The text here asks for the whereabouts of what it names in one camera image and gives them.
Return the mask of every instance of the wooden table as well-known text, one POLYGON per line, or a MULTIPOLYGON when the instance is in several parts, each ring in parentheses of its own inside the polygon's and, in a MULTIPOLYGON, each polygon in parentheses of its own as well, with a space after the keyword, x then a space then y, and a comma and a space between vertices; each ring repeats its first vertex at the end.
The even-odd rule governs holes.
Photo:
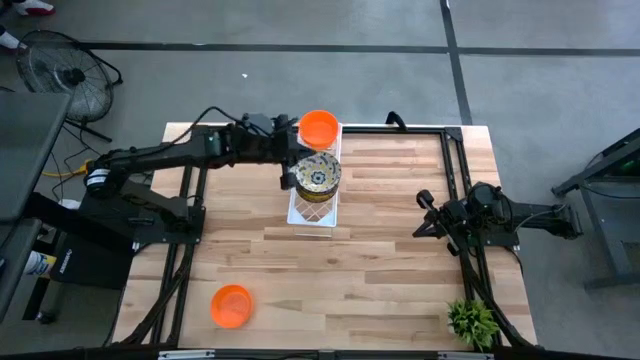
MULTIPOLYGON (((188 125, 169 123, 164 140, 188 125)), ((462 129, 472 182, 499 184, 487 127, 462 129)), ((411 237, 425 214, 416 193, 429 189, 438 206, 448 200, 438 136, 345 135, 342 144, 333 238, 294 234, 279 166, 209 171, 181 348, 465 348, 447 329, 447 303, 464 296, 459 261, 444 240, 411 237), (232 283, 249 289, 255 307, 245 326, 225 330, 211 320, 209 305, 216 290, 232 283)), ((459 174, 457 161, 454 167, 459 174)), ((196 177, 194 171, 192 189, 196 177)), ((175 196, 181 178, 181 168, 158 171, 152 189, 175 196)), ((157 244, 135 257, 114 341, 129 335, 156 300, 166 252, 157 244)), ((517 262, 501 248, 488 248, 487 261, 496 301, 535 342, 517 262)), ((165 333, 172 309, 170 303, 165 333)))

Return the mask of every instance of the person's foot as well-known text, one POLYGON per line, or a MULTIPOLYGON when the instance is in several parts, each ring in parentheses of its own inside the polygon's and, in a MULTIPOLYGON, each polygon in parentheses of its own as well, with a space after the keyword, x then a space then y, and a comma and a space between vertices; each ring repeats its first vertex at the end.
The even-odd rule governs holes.
POLYGON ((47 4, 46 2, 40 0, 26 0, 25 2, 21 3, 14 3, 13 7, 16 9, 18 14, 23 16, 46 16, 52 15, 56 12, 56 9, 53 7, 53 5, 47 4))
POLYGON ((13 37, 13 35, 9 34, 8 31, 5 31, 4 34, 0 35, 0 45, 12 53, 18 51, 18 46, 22 49, 26 49, 26 46, 24 44, 20 44, 20 41, 13 37))

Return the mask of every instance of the white tray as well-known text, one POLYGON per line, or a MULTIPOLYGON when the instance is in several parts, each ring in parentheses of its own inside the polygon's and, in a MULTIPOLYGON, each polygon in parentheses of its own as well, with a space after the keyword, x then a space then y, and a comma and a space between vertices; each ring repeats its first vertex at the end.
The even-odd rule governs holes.
MULTIPOLYGON (((298 134, 298 142, 309 146, 298 134)), ((338 124, 338 136, 336 141, 327 149, 323 150, 333 155, 340 162, 340 146, 342 145, 342 124, 338 124)), ((323 203, 311 203, 298 195, 296 189, 291 189, 289 199, 289 214, 287 223, 291 225, 336 227, 338 223, 338 191, 328 201, 323 203)))

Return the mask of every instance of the small succulent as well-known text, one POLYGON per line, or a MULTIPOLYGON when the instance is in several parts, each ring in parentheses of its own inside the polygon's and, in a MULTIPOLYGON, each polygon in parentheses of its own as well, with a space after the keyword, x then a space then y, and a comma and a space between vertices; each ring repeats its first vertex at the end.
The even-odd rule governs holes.
POLYGON ((478 346, 481 351, 491 348, 491 336, 500 330, 491 316, 491 310, 478 300, 458 299, 449 304, 449 323, 462 341, 478 346))

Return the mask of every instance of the black fan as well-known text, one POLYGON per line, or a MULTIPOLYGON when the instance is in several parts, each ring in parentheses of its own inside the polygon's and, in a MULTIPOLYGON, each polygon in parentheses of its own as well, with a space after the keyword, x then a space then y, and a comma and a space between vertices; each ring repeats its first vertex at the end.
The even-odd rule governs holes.
POLYGON ((31 92, 71 95, 67 119, 81 124, 98 121, 109 112, 113 86, 122 83, 118 69, 61 33, 36 30, 20 42, 26 48, 16 55, 16 65, 31 92), (103 64, 118 74, 116 82, 103 64))

